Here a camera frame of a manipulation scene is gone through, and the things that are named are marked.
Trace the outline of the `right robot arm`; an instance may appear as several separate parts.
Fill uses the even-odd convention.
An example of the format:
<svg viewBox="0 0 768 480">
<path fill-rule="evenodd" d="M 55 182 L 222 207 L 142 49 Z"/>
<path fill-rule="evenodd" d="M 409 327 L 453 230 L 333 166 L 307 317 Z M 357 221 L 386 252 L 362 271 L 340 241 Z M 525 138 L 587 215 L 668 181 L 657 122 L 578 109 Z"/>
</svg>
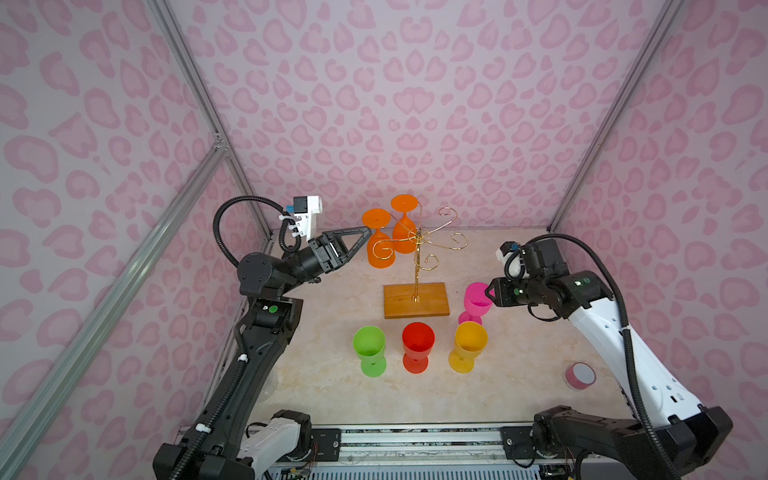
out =
<svg viewBox="0 0 768 480">
<path fill-rule="evenodd" d="M 573 451 L 573 472 L 588 455 L 615 460 L 637 479 L 679 479 L 708 464 L 733 429 L 721 407 L 707 407 L 668 370 L 632 327 L 625 298 L 599 255 L 584 241 L 547 233 L 503 243 L 503 274 L 485 296 L 500 308 L 546 306 L 550 322 L 569 321 L 613 374 L 629 419 L 584 414 L 568 406 L 537 413 L 531 447 L 541 457 Z"/>
</svg>

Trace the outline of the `red plastic wine glass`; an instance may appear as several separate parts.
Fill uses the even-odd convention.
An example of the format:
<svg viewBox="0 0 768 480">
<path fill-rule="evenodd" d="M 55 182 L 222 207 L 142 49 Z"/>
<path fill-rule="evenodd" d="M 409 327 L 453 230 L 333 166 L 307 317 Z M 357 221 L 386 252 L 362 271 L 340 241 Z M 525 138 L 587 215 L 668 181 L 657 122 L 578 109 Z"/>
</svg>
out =
<svg viewBox="0 0 768 480">
<path fill-rule="evenodd" d="M 423 373 L 429 365 L 436 336 L 433 329 L 423 322 L 408 324 L 402 332 L 404 355 L 402 363 L 411 374 Z"/>
</svg>

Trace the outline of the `orange wine glass front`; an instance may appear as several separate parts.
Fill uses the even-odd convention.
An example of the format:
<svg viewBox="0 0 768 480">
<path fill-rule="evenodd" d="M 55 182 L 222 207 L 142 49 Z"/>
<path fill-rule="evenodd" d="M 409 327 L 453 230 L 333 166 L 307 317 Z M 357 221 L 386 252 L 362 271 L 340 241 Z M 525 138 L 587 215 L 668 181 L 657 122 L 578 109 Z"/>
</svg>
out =
<svg viewBox="0 0 768 480">
<path fill-rule="evenodd" d="M 377 269 L 385 269 L 394 264 L 396 256 L 391 248 L 391 238 L 384 232 L 389 225 L 390 214 L 380 208 L 370 209 L 362 216 L 362 221 L 371 231 L 367 244 L 369 264 Z"/>
</svg>

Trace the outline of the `green plastic wine glass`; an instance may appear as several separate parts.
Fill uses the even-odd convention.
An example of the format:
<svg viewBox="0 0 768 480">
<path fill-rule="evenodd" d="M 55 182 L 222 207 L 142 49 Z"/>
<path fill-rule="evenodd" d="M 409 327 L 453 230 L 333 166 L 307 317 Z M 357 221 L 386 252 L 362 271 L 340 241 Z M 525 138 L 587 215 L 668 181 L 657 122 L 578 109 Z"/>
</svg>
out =
<svg viewBox="0 0 768 480">
<path fill-rule="evenodd" d="M 376 326 L 364 326 L 353 337 L 353 348 L 360 360 L 361 370 L 370 378 L 381 376 L 386 368 L 386 335 Z"/>
</svg>

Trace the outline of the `gold wire glass rack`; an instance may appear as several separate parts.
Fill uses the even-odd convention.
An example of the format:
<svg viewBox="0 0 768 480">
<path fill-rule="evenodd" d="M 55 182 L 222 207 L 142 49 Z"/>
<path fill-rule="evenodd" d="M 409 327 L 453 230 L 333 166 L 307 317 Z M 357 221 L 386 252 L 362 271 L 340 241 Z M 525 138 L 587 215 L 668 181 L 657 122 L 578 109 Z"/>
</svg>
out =
<svg viewBox="0 0 768 480">
<path fill-rule="evenodd" d="M 391 219 L 390 219 L 389 225 L 384 229 L 384 232 L 390 236 L 391 248 L 394 250 L 392 246 L 393 244 L 392 233 L 393 233 L 393 227 L 397 219 L 400 217 L 400 214 L 394 211 L 392 207 L 387 212 L 390 214 Z M 449 251 L 460 251 L 468 246 L 468 240 L 466 236 L 461 232 L 451 233 L 450 236 L 448 237 L 447 242 L 441 242 L 433 238 L 433 236 L 436 233 L 439 233 L 439 232 L 446 233 L 448 231 L 448 228 L 453 226 L 453 224 L 458 220 L 459 215 L 453 207 L 444 205 L 438 209 L 438 216 L 443 218 L 444 222 L 440 226 L 434 227 L 434 228 L 428 228 L 423 224 L 422 212 L 423 212 L 423 206 L 419 201 L 418 207 L 409 213 L 409 217 L 413 220 L 413 222 L 417 227 L 415 236 L 412 238 L 412 241 L 416 244 L 415 252 L 412 254 L 400 254 L 394 250 L 396 259 L 401 258 L 405 255 L 410 255 L 412 257 L 413 281 L 409 284 L 415 284 L 415 285 L 424 283 L 421 281 L 422 273 L 433 271 L 437 269 L 440 265 L 440 260 L 437 257 L 437 255 L 433 253 L 426 254 L 424 252 L 424 249 L 426 247 L 433 247 L 436 249 L 443 249 L 443 250 L 449 250 Z"/>
</svg>

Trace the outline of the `yellow plastic wine glass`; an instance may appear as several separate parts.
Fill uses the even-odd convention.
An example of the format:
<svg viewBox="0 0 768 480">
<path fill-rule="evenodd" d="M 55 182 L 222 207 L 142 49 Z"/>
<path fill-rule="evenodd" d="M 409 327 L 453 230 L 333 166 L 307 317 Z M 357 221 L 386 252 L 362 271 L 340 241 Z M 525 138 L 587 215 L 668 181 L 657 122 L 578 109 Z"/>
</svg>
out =
<svg viewBox="0 0 768 480">
<path fill-rule="evenodd" d="M 482 325 L 471 321 L 460 324 L 455 332 L 453 350 L 448 357 L 449 366 L 460 374 L 471 372 L 476 358 L 487 343 L 488 333 Z"/>
</svg>

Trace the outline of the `pink plastic wine glass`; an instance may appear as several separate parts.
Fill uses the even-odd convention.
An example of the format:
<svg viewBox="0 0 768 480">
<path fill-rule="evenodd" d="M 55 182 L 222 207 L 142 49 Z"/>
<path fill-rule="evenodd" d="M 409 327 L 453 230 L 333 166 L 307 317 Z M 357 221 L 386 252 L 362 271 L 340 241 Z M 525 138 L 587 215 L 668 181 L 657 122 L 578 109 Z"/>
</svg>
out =
<svg viewBox="0 0 768 480">
<path fill-rule="evenodd" d="M 463 301 L 464 311 L 459 315 L 459 324 L 467 322 L 483 324 L 482 317 L 493 306 L 493 302 L 485 294 L 487 288 L 488 285 L 482 282 L 474 282 L 466 288 Z"/>
</svg>

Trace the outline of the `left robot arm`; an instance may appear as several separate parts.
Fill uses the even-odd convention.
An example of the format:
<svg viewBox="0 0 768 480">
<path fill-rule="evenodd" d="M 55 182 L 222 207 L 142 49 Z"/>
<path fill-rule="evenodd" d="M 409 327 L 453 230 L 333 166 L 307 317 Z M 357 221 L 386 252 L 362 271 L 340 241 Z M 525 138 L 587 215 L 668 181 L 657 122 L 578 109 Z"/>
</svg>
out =
<svg viewBox="0 0 768 480">
<path fill-rule="evenodd" d="M 372 231 L 367 226 L 331 230 L 296 243 L 282 258 L 255 252 L 237 259 L 223 240 L 220 223 L 230 207 L 243 202 L 277 210 L 283 231 L 296 223 L 275 201 L 253 195 L 231 198 L 214 214 L 214 239 L 236 269 L 247 311 L 233 328 L 233 359 L 195 423 L 178 443 L 164 443 L 155 454 L 152 468 L 158 479 L 259 479 L 283 457 L 312 462 L 317 453 L 309 415 L 281 410 L 253 435 L 247 432 L 248 418 L 300 323 L 303 302 L 289 292 L 342 268 L 365 247 Z"/>
</svg>

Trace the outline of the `orange wine glass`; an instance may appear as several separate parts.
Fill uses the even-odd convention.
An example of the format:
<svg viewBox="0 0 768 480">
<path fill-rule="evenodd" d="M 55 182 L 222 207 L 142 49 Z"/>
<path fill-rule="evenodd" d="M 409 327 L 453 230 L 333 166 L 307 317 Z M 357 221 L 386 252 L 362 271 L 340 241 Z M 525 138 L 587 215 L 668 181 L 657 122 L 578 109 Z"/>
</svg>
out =
<svg viewBox="0 0 768 480">
<path fill-rule="evenodd" d="M 391 207 L 400 214 L 392 233 L 393 248 L 400 254 L 412 254 L 416 250 L 416 244 L 412 241 L 417 227 L 409 217 L 409 213 L 419 205 L 416 197 L 410 194 L 401 194 L 391 200 Z"/>
<path fill-rule="evenodd" d="M 391 238 L 384 232 L 389 225 L 390 214 L 380 208 L 370 209 L 362 216 L 362 221 L 371 231 L 367 244 L 369 264 L 377 269 L 385 269 L 394 264 L 396 256 L 391 248 Z"/>
</svg>

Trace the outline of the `wooden rack base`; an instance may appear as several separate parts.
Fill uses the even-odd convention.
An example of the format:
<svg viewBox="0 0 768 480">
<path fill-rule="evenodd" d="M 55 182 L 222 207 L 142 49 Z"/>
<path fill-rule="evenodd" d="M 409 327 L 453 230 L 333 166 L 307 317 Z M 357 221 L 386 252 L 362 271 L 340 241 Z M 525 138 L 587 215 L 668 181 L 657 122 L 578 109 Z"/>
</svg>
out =
<svg viewBox="0 0 768 480">
<path fill-rule="evenodd" d="M 449 316 L 450 306 L 443 282 L 385 285 L 386 319 Z"/>
</svg>

